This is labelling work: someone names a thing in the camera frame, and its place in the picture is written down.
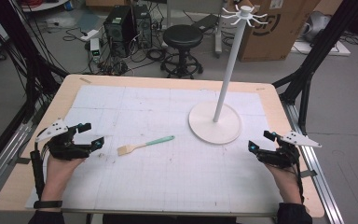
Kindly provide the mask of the aluminium rail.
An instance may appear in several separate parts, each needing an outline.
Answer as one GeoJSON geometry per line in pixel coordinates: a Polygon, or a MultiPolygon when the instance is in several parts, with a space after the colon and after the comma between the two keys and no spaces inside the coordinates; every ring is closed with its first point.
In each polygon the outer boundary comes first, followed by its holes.
{"type": "Polygon", "coordinates": [[[26,143],[27,137],[32,133],[32,124],[21,124],[15,131],[8,134],[8,139],[3,144],[0,152],[0,178],[6,168],[15,160],[16,154],[26,143]]]}
{"type": "MultiPolygon", "coordinates": [[[[288,105],[286,103],[282,104],[283,109],[286,113],[286,116],[290,122],[292,129],[303,136],[307,137],[308,135],[303,132],[298,125],[299,114],[294,105],[288,105]]],[[[307,168],[310,171],[314,171],[312,179],[313,186],[315,187],[320,202],[323,206],[324,214],[328,219],[329,224],[345,224],[342,215],[337,207],[337,203],[333,196],[331,189],[328,186],[327,180],[324,176],[323,169],[318,161],[314,147],[301,147],[300,148],[304,161],[307,165],[307,168]]]]}

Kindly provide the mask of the grey bag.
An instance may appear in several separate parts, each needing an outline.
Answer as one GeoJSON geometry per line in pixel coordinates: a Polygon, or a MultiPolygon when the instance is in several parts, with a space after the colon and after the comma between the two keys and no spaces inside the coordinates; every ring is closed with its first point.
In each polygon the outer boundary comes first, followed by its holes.
{"type": "Polygon", "coordinates": [[[320,11],[313,11],[303,26],[302,37],[311,43],[330,21],[330,16],[320,11]]]}

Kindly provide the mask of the cardboard box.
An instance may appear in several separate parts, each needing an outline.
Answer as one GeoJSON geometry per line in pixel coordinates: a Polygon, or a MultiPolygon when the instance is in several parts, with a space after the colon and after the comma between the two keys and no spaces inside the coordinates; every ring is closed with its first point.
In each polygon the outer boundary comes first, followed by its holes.
{"type": "Polygon", "coordinates": [[[321,0],[240,0],[238,7],[254,7],[262,24],[246,26],[237,58],[241,62],[285,60],[303,25],[321,0]]]}

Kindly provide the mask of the white power strip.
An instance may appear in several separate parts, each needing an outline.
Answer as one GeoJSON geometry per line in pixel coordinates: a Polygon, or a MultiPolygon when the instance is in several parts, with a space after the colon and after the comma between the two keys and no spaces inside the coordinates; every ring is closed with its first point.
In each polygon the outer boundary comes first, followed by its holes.
{"type": "Polygon", "coordinates": [[[98,33],[99,33],[98,30],[91,30],[91,31],[87,32],[86,35],[81,36],[80,39],[82,41],[89,41],[91,38],[96,36],[98,33]]]}

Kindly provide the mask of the green handled wooden spatula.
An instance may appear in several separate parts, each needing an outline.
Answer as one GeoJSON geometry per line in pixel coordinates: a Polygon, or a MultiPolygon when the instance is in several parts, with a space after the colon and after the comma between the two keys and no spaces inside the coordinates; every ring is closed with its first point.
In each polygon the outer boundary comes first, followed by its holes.
{"type": "Polygon", "coordinates": [[[140,148],[140,147],[147,147],[147,146],[151,146],[151,145],[155,145],[155,144],[160,144],[160,143],[164,143],[164,142],[168,142],[171,141],[175,138],[174,135],[169,135],[169,136],[165,136],[153,141],[149,141],[146,143],[142,143],[142,144],[138,144],[138,145],[126,145],[126,146],[122,146],[119,147],[117,149],[117,154],[118,156],[123,156],[129,153],[132,153],[133,150],[135,150],[136,148],[140,148]]]}

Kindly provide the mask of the person's right hand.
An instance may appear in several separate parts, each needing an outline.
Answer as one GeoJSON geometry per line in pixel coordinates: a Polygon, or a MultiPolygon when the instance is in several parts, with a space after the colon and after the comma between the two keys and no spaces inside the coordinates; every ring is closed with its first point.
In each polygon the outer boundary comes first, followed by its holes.
{"type": "Polygon", "coordinates": [[[275,180],[282,200],[285,203],[302,204],[295,171],[292,168],[281,169],[268,164],[266,167],[275,180]]]}

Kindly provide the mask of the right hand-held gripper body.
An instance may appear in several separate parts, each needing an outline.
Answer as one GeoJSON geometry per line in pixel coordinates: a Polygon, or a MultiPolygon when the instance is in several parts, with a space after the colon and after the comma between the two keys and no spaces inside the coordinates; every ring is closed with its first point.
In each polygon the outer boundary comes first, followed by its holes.
{"type": "Polygon", "coordinates": [[[277,142],[279,145],[274,151],[260,148],[259,153],[255,156],[260,162],[278,168],[288,168],[294,164],[299,164],[299,152],[296,148],[297,146],[322,146],[305,135],[295,131],[290,131],[286,135],[278,134],[277,138],[272,142],[277,142]]]}

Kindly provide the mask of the large black computer tower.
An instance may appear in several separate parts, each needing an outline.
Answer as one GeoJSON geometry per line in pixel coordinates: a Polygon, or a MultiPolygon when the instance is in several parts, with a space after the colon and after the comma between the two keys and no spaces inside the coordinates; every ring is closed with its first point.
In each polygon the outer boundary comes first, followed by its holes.
{"type": "Polygon", "coordinates": [[[130,42],[135,38],[133,16],[130,6],[116,5],[103,23],[113,56],[125,58],[130,55],[130,42]]]}

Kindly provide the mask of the black flat device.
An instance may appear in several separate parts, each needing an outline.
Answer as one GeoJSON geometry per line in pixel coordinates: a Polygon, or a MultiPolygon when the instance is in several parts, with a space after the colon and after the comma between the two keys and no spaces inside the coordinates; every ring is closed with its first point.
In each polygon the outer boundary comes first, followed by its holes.
{"type": "Polygon", "coordinates": [[[201,20],[194,22],[193,26],[199,28],[204,33],[210,29],[213,29],[217,23],[218,17],[214,14],[209,14],[201,20]]]}

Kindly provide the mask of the white round table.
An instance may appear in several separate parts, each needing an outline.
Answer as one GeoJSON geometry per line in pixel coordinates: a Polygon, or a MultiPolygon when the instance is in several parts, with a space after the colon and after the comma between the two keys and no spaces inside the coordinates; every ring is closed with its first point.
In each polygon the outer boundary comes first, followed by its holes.
{"type": "Polygon", "coordinates": [[[47,10],[47,9],[52,9],[55,7],[63,6],[68,1],[69,0],[58,0],[57,2],[51,2],[51,3],[44,1],[43,3],[41,3],[38,6],[22,6],[21,9],[24,12],[42,11],[42,10],[47,10]]]}

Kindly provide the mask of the slim black computer tower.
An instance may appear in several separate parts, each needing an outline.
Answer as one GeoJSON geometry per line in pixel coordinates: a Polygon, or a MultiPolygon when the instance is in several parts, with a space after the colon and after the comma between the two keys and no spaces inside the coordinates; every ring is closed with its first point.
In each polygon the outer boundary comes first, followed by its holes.
{"type": "Polygon", "coordinates": [[[151,17],[146,5],[132,7],[138,47],[150,49],[152,47],[151,17]]]}

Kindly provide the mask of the white hook stand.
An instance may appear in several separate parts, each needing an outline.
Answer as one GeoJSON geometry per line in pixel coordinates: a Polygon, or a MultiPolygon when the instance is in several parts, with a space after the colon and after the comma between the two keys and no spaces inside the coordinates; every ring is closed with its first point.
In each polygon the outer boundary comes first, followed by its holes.
{"type": "Polygon", "coordinates": [[[199,139],[215,145],[224,145],[233,142],[241,135],[242,121],[238,112],[225,104],[228,84],[231,80],[235,62],[241,46],[243,33],[247,26],[254,27],[254,23],[265,24],[260,21],[266,14],[255,15],[254,7],[235,6],[235,11],[228,11],[224,8],[226,15],[224,19],[236,20],[232,22],[237,27],[234,41],[229,54],[227,68],[217,102],[204,102],[195,105],[189,112],[188,124],[191,131],[199,139]]]}

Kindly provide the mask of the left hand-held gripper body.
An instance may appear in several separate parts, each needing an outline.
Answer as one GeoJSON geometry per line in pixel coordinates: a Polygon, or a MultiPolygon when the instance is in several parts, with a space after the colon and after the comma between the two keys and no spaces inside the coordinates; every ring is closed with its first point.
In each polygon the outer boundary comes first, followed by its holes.
{"type": "Polygon", "coordinates": [[[83,159],[90,155],[90,145],[76,145],[76,125],[68,127],[63,119],[57,119],[36,137],[36,143],[48,139],[45,146],[50,155],[59,160],[83,159]]]}

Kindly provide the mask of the white rolling stand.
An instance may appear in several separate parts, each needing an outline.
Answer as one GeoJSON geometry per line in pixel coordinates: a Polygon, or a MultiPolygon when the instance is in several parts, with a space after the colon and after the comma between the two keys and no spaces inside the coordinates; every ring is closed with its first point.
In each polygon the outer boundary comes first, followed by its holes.
{"type": "Polygon", "coordinates": [[[220,0],[219,8],[217,12],[217,25],[214,29],[214,56],[219,58],[222,53],[222,13],[223,8],[227,5],[227,0],[220,0]]]}

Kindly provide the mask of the small white power supply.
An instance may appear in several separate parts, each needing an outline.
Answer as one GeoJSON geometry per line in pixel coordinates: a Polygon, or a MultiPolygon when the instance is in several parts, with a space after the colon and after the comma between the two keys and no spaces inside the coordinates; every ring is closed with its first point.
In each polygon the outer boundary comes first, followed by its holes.
{"type": "Polygon", "coordinates": [[[100,40],[98,38],[92,38],[90,40],[89,50],[92,56],[92,60],[98,63],[101,59],[100,40]]]}

